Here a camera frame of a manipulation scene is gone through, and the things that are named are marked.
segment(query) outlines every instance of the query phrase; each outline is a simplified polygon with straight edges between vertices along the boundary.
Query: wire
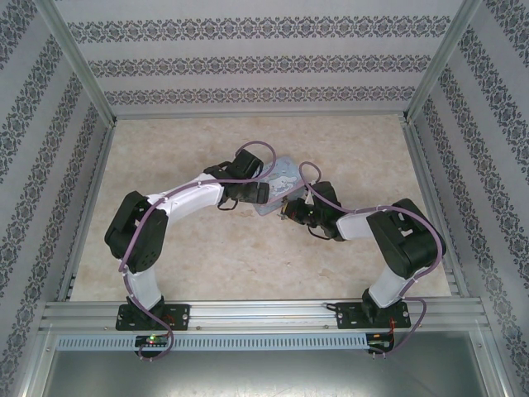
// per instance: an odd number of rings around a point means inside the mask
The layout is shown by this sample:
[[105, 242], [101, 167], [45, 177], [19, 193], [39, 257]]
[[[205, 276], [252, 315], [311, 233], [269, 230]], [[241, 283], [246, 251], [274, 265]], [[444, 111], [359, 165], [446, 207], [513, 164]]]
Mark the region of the wire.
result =
[[165, 316], [161, 317], [161, 319], [163, 320], [164, 318], [167, 318], [169, 320], [169, 324], [175, 324], [174, 322], [174, 318], [173, 316], [171, 316], [170, 314], [166, 314]]
[[159, 205], [161, 205], [167, 199], [173, 197], [174, 195], [176, 195], [176, 194], [178, 194], [180, 192], [183, 192], [184, 190], [193, 188], [195, 186], [201, 186], [203, 184], [248, 184], [250, 182], [256, 182], [257, 180], [262, 179], [262, 178], [270, 175], [270, 173], [272, 172], [272, 170], [275, 167], [275, 162], [277, 160], [277, 156], [275, 154], [274, 148], [271, 145], [269, 145], [268, 143], [263, 142], [263, 141], [250, 141], [250, 142], [245, 143], [243, 146], [241, 146], [237, 150], [236, 155], [238, 155], [244, 148], [246, 148], [247, 146], [250, 146], [250, 145], [266, 146], [272, 152], [272, 165], [262, 175], [258, 175], [257, 177], [250, 178], [250, 179], [207, 179], [207, 180], [199, 180], [199, 181], [191, 182], [191, 183], [186, 184], [184, 186], [179, 186], [175, 190], [172, 190], [169, 193], [167, 193], [164, 197], [159, 198], [154, 204], [152, 204], [149, 207], [149, 209], [147, 209], [147, 211], [145, 211], [145, 214], [143, 215], [143, 217], [141, 217], [140, 223], [138, 224], [136, 230], [134, 231], [134, 234], [132, 235], [131, 241], [129, 242], [129, 245], [128, 245], [126, 251], [125, 251], [125, 255], [123, 256], [122, 261], [121, 261], [121, 263], [119, 265], [118, 271], [120, 273], [122, 273], [122, 275], [123, 275], [123, 281], [125, 283], [125, 288], [126, 288], [126, 291], [129, 294], [129, 298], [131, 299], [132, 303], [139, 310], [141, 310], [143, 313], [145, 313], [145, 315], [147, 315], [149, 318], [151, 318], [154, 321], [156, 321], [158, 324], [160, 324], [162, 327], [164, 327], [167, 330], [170, 342], [168, 343], [167, 348], [165, 350], [163, 350], [158, 356], [155, 356], [155, 357], [142, 356], [141, 355], [141, 351], [143, 349], [143, 346], [141, 346], [140, 350], [138, 351], [138, 356], [140, 357], [140, 360], [142, 360], [142, 361], [143, 360], [148, 360], [148, 361], [159, 360], [163, 356], [166, 356], [167, 354], [169, 354], [169, 352], [171, 351], [171, 349], [173, 348], [173, 345], [174, 345], [174, 333], [173, 333], [173, 330], [171, 329], [171, 327], [167, 323], [163, 322], [161, 319], [157, 318], [154, 314], [152, 314], [149, 311], [148, 308], [146, 308], [145, 306], [143, 306], [140, 303], [140, 301], [136, 298], [136, 296], [134, 296], [134, 291], [132, 290], [131, 283], [129, 282], [129, 268], [126, 265], [126, 262], [129, 260], [129, 258], [131, 256], [132, 250], [134, 248], [134, 245], [136, 244], [136, 241], [138, 240], [138, 236], [140, 235], [141, 229], [143, 229], [143, 227], [145, 226], [145, 222], [147, 222], [147, 219], [149, 218], [149, 216], [155, 211], [155, 209]]
[[395, 320], [393, 319], [393, 317], [389, 319], [388, 335], [391, 335], [391, 341], [389, 341], [389, 343], [395, 342]]
[[410, 330], [410, 332], [408, 332], [406, 334], [406, 336], [402, 339], [402, 341], [396, 347], [394, 347], [393, 350], [391, 350], [390, 352], [383, 352], [382, 350], [377, 349], [376, 347], [369, 347], [370, 350], [372, 350], [374, 352], [377, 352], [378, 354], [382, 355], [383, 358], [386, 358], [388, 356], [392, 356], [393, 354], [395, 354], [395, 352], [397, 352], [398, 350], [402, 349], [403, 346], [406, 345], [406, 343], [410, 340], [410, 337], [412, 337], [412, 335], [415, 333], [417, 328], [419, 328], [421, 326], [422, 320], [424, 319], [424, 316], [426, 316], [426, 314], [427, 314], [427, 302], [423, 298], [413, 297], [413, 298], [405, 298], [403, 300], [405, 302], [420, 302], [422, 304], [421, 315], [419, 316], [419, 319], [415, 322], [415, 324], [413, 324], [413, 327]]
[[331, 240], [330, 237], [324, 237], [324, 236], [318, 236], [316, 233], [314, 233], [312, 231], [312, 228], [310, 226], [307, 225], [307, 229], [308, 229], [308, 232], [311, 234], [311, 236], [314, 236], [314, 237], [317, 237], [317, 238], [321, 238], [322, 240]]
[[238, 203], [239, 203], [239, 200], [235, 199], [235, 200], [233, 200], [233, 207], [231, 207], [231, 208], [221, 207], [222, 204], [219, 203], [217, 205], [217, 208], [220, 209], [221, 211], [233, 211], [237, 207]]

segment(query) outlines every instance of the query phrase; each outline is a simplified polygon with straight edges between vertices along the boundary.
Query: marble floor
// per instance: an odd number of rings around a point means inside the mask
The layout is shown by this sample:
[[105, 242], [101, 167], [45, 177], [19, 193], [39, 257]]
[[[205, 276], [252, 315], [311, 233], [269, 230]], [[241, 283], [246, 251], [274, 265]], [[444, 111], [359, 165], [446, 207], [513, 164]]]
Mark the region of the marble floor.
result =
[[[318, 164], [347, 208], [408, 197], [424, 212], [397, 116], [119, 121], [72, 300], [125, 299], [118, 262], [103, 237], [126, 194], [188, 182], [257, 139], [298, 164]], [[271, 160], [266, 148], [250, 150], [265, 163]], [[325, 242], [277, 213], [261, 217], [251, 204], [240, 203], [232, 212], [205, 208], [176, 223], [156, 272], [170, 300], [339, 299], [359, 298], [384, 266], [372, 239]], [[409, 295], [450, 295], [441, 266]]]

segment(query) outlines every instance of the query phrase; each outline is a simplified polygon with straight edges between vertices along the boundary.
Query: robotic arm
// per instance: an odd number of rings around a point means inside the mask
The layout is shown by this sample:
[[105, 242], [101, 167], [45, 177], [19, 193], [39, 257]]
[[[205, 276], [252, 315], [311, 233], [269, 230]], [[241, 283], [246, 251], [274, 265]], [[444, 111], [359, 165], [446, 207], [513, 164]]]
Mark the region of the robotic arm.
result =
[[[185, 184], [204, 180], [249, 179], [255, 172], [261, 172], [263, 162], [246, 150], [241, 150], [233, 162], [225, 161], [205, 169], [197, 178]], [[140, 304], [154, 315], [160, 313], [164, 299], [155, 278], [153, 264], [160, 257], [165, 231], [176, 221], [194, 213], [200, 208], [217, 205], [221, 210], [235, 208], [239, 201], [245, 203], [266, 203], [269, 186], [265, 183], [250, 182], [248, 184], [230, 184], [229, 182], [198, 184], [181, 192], [168, 194], [180, 187], [158, 194], [142, 196], [134, 191], [129, 193], [117, 210], [110, 227], [105, 234], [105, 242], [110, 246], [112, 255], [117, 259], [125, 256], [131, 239], [140, 220], [147, 210], [160, 199], [164, 201], [147, 218], [144, 227], [134, 244], [126, 261], [128, 266], [128, 282], [132, 292]], [[221, 206], [231, 199], [233, 208]]]
[[[230, 183], [234, 179], [252, 178], [260, 174], [262, 169], [263, 162], [243, 149], [232, 162], [226, 161], [205, 169], [191, 181], [195, 183], [192, 188], [181, 189], [176, 193], [178, 187], [148, 196], [135, 191], [125, 197], [107, 230], [105, 242], [116, 258], [124, 258], [140, 221], [147, 211], [151, 211], [126, 259], [126, 280], [137, 302], [152, 315], [160, 318], [164, 310], [164, 298], [156, 283], [153, 264], [160, 257], [165, 231], [179, 219], [206, 206], [217, 205], [221, 210], [230, 210], [239, 201], [267, 203], [268, 184], [255, 181], [244, 183], [243, 180], [239, 184]], [[341, 207], [330, 182], [317, 182], [311, 187], [325, 200], [313, 196], [313, 204], [303, 198], [287, 202], [281, 211], [282, 218], [307, 225], [313, 236], [326, 240], [343, 242], [374, 237], [387, 263], [381, 276], [362, 296], [362, 311], [374, 323], [384, 310], [400, 301], [403, 291], [411, 280], [415, 280], [416, 275], [436, 262], [436, 241], [431, 231], [413, 217], [391, 210], [345, 213], [329, 205], [333, 203]], [[222, 208], [228, 199], [235, 202], [234, 207]], [[153, 205], [156, 206], [154, 210], [150, 209]], [[396, 202], [393, 208], [402, 208], [425, 220], [417, 206], [407, 198]], [[323, 230], [324, 236], [312, 231], [317, 227]], [[445, 243], [439, 233], [437, 236], [444, 255]], [[127, 301], [132, 308], [137, 309], [139, 316], [143, 315], [129, 297]]]
[[[318, 182], [312, 188], [327, 201], [341, 206], [330, 182]], [[387, 265], [380, 277], [362, 295], [362, 310], [370, 322], [373, 323], [384, 309], [400, 301], [409, 282], [435, 263], [435, 239], [416, 219], [397, 211], [344, 213], [317, 196], [312, 196], [312, 199], [314, 204], [308, 204], [303, 198], [286, 203], [281, 211], [282, 217], [307, 225], [308, 231], [318, 238], [343, 242], [374, 237], [379, 245]], [[409, 198], [394, 203], [393, 207], [408, 210], [426, 221]], [[316, 227], [323, 230], [324, 237], [312, 232]], [[437, 231], [436, 233], [444, 255], [446, 244], [441, 235]]]

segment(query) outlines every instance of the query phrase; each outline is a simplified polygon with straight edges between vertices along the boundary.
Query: patterned wallpaper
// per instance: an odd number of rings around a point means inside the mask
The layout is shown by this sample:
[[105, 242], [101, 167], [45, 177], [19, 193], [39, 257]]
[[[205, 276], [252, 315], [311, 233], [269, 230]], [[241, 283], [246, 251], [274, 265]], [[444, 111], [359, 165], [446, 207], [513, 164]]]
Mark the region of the patterned wallpaper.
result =
[[461, 0], [285, 3], [56, 4], [123, 116], [405, 110]]
[[416, 120], [472, 294], [529, 395], [529, 12], [484, 1]]
[[0, 396], [57, 298], [106, 126], [35, 5], [0, 4]]

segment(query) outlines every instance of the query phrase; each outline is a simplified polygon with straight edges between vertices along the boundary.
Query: black mounting bracket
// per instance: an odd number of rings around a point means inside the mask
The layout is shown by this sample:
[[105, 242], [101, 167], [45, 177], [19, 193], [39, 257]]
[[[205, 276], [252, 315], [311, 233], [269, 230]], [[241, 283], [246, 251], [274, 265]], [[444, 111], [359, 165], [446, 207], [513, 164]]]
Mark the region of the black mounting bracket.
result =
[[407, 305], [403, 301], [392, 304], [386, 309], [380, 309], [373, 322], [365, 315], [361, 302], [340, 302], [327, 304], [326, 307], [336, 313], [338, 329], [390, 328], [392, 320], [395, 328], [412, 326]]
[[[162, 298], [150, 312], [167, 323], [173, 331], [187, 331], [190, 310], [191, 306], [188, 304], [165, 304]], [[129, 301], [128, 304], [122, 304], [117, 311], [116, 330], [164, 331], [165, 328]]]

